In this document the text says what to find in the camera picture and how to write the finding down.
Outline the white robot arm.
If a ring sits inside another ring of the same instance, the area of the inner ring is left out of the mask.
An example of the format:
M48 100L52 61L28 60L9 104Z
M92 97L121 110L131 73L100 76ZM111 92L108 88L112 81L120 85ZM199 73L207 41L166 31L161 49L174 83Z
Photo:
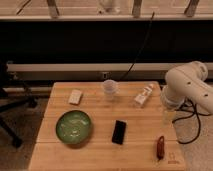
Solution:
M189 62L167 71L166 85L160 95L165 125L172 122L176 110L186 98L213 114L213 87L205 83L207 76L207 66L200 61Z

